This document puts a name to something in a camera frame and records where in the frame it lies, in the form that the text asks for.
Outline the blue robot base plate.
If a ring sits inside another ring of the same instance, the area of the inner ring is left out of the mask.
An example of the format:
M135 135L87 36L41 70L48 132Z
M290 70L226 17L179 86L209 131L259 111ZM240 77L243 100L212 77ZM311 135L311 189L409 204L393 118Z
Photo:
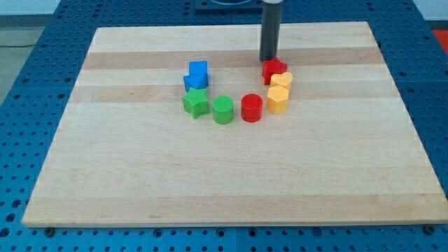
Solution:
M259 11L263 7L262 0L194 0L192 2L197 13Z

